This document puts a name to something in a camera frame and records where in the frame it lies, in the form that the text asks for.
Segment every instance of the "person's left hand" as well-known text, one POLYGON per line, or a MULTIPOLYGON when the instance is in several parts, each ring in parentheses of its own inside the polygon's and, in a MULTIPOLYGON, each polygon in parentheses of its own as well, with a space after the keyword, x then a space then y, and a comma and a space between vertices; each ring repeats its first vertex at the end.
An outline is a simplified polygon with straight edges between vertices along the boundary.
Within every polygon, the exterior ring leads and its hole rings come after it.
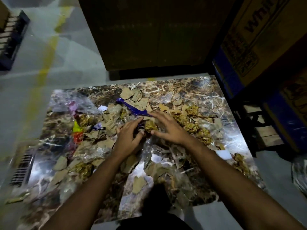
POLYGON ((133 138, 133 131, 144 117, 140 117, 134 121, 125 123, 116 129, 117 140, 113 148, 113 155, 121 157, 123 160, 130 156, 140 144, 141 139, 145 133, 140 131, 135 138, 133 138))

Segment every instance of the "concrete floor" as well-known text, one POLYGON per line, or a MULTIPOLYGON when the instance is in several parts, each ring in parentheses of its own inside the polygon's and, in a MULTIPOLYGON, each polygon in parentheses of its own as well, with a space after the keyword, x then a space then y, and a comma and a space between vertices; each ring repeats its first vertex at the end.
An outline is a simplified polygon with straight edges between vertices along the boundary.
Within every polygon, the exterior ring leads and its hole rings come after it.
MULTIPOLYGON (((110 80, 77 0, 2 1, 11 10, 23 9, 31 24, 13 69, 0 73, 1 184, 8 166, 3 158, 13 156, 18 142, 40 135, 52 90, 148 80, 110 80)), ((307 202, 291 182, 290 164, 273 152, 258 153, 256 163, 272 197, 307 226, 307 202)), ((184 210, 181 217, 194 230, 241 229, 223 203, 184 210)), ((116 226, 109 222, 93 229, 116 226)))

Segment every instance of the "white paper scrap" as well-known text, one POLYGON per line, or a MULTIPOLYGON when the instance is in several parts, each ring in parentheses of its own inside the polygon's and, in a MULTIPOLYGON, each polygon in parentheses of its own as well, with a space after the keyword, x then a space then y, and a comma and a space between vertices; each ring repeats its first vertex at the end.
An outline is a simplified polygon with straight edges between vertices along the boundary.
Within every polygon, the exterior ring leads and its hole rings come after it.
POLYGON ((101 110, 101 111, 106 111, 108 109, 107 106, 100 106, 98 107, 98 110, 101 110))
POLYGON ((230 152, 227 149, 225 149, 225 150, 215 150, 215 152, 223 160, 230 160, 230 159, 232 159, 232 156, 231 156, 230 152))

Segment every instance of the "person's right arm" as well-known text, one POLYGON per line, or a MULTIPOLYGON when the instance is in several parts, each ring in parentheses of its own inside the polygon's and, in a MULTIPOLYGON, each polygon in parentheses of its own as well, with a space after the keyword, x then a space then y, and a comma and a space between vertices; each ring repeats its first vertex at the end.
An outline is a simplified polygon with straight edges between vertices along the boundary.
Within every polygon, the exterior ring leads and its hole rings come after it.
POLYGON ((267 193, 189 135, 170 115, 163 112, 150 114, 166 128, 166 133, 152 131, 151 134, 181 145, 190 152, 243 229, 306 229, 267 193))

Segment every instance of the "yellow floor line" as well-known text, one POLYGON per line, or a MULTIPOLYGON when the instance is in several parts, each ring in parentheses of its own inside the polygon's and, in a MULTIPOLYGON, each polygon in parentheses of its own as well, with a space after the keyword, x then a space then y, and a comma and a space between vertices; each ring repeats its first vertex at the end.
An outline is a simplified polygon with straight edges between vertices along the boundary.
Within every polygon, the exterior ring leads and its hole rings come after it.
MULTIPOLYGON (((67 17, 69 16, 71 8, 72 7, 60 8, 59 19, 55 27, 57 33, 62 31, 63 23, 65 23, 67 17)), ((42 106, 42 89, 46 85, 47 75, 54 60, 58 41, 59 36, 55 35, 52 36, 47 43, 47 48, 45 49, 43 57, 43 67, 38 72, 36 76, 36 84, 30 91, 29 103, 25 109, 25 120, 23 121, 23 126, 18 137, 18 141, 28 139, 27 135, 31 130, 31 125, 33 124, 33 121, 36 120, 39 109, 42 106)))

